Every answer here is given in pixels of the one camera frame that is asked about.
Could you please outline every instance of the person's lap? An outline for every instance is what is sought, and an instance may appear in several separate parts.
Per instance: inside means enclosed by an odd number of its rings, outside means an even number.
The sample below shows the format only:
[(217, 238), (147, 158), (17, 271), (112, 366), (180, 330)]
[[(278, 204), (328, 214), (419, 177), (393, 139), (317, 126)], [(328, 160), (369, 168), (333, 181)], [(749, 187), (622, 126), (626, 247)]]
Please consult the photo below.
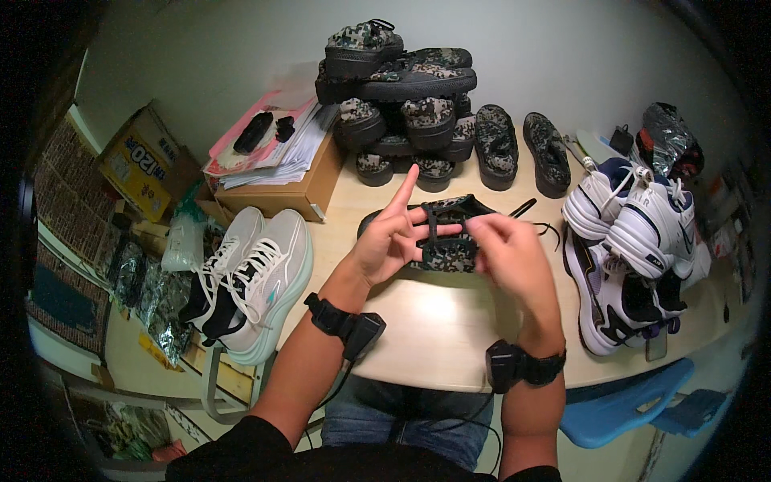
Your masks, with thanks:
[(474, 420), (490, 425), (492, 402), (483, 408), (489, 397), (486, 393), (417, 389), (350, 376), (325, 407), (322, 444), (403, 443), (424, 447), (473, 471), (487, 439), (487, 428), (461, 423), (454, 417), (479, 412)]

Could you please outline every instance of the black shirt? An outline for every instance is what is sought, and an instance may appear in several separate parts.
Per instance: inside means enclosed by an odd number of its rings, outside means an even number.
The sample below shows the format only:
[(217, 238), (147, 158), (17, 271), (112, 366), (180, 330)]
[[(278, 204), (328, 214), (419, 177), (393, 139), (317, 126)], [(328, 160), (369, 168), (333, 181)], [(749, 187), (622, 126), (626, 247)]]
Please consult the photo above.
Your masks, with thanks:
[[(321, 447), (294, 453), (283, 433), (246, 416), (219, 440), (173, 460), (166, 480), (458, 480), (493, 481), (422, 447), (396, 443)], [(506, 482), (558, 482), (554, 467), (533, 467)]]

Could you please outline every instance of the forearm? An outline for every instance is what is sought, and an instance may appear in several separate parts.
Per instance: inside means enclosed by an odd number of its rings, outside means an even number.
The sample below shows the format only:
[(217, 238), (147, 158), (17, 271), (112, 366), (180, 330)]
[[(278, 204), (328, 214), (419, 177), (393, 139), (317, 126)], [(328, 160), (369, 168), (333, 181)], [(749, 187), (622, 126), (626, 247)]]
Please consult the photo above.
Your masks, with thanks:
[[(359, 313), (369, 286), (344, 258), (318, 292), (341, 310)], [(248, 415), (278, 428), (296, 447), (315, 407), (329, 392), (342, 365), (343, 344), (311, 322), (306, 312), (276, 357), (268, 386)]]
[[(526, 315), (517, 344), (536, 358), (563, 354), (562, 332), (556, 297), (551, 308)], [(563, 373), (546, 386), (520, 381), (503, 396), (500, 421), (503, 427), (503, 457), (499, 479), (529, 467), (557, 466), (557, 429), (565, 407)]]

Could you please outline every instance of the beige table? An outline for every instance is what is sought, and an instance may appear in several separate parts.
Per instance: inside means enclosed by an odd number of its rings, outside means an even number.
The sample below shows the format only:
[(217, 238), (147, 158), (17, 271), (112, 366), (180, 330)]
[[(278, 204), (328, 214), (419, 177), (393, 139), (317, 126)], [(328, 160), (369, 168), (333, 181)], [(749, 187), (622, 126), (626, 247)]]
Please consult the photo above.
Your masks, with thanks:
[[(561, 232), (562, 199), (548, 199), (535, 187), (533, 157), (517, 128), (520, 148), (519, 172), (513, 186), (504, 192), (484, 187), (480, 181), (476, 154), (463, 163), (463, 172), (441, 193), (416, 188), (410, 202), (435, 201), (473, 193), (477, 199), (508, 214), (524, 201), (538, 202), (521, 219), (548, 222)], [(584, 170), (570, 154), (572, 185)], [(324, 224), (309, 223), (314, 245), (314, 269), (300, 302), (289, 312), (278, 342), (286, 341), (305, 313), (302, 300), (317, 292), (332, 269), (356, 240), (356, 229), (364, 216), (384, 207), (404, 179), (396, 174), (387, 185), (361, 184), (349, 160), (340, 175)], [(740, 323), (738, 287), (729, 265), (715, 263), (709, 278), (683, 295), (689, 310), (682, 327), (668, 337), (667, 356), (655, 362), (645, 360), (645, 348), (622, 346), (614, 355), (598, 357), (581, 346), (578, 336), (578, 292), (562, 262), (562, 246), (555, 252), (557, 236), (549, 231), (541, 242), (551, 262), (567, 339), (565, 382), (568, 388), (593, 385), (633, 376), (687, 356)], [(376, 347), (353, 370), (354, 374), (384, 382), (432, 389), (490, 391), (485, 380), (484, 354), (498, 338), (514, 340), (521, 314), (503, 297), (490, 292), (482, 278), (467, 273), (429, 273), (403, 269), (395, 279), (375, 287), (365, 310), (379, 313), (388, 324)], [(731, 320), (722, 320), (723, 303), (728, 301)]]

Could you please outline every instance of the blue chair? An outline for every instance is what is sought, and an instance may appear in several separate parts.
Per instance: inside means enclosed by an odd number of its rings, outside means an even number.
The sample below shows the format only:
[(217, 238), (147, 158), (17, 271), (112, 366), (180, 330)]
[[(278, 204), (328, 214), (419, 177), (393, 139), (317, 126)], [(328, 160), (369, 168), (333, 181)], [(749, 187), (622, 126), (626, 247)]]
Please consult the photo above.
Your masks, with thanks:
[(664, 409), (651, 425), (667, 433), (693, 438), (712, 423), (727, 399), (725, 393), (715, 390), (694, 390), (679, 404)]
[[(602, 447), (623, 432), (650, 423), (659, 416), (678, 389), (691, 378), (693, 369), (691, 360), (680, 359), (616, 393), (566, 405), (560, 429), (579, 447)], [(657, 401), (646, 411), (638, 411), (638, 407), (654, 400)], [(662, 423), (672, 420), (683, 420), (683, 415), (675, 412), (662, 419)]]

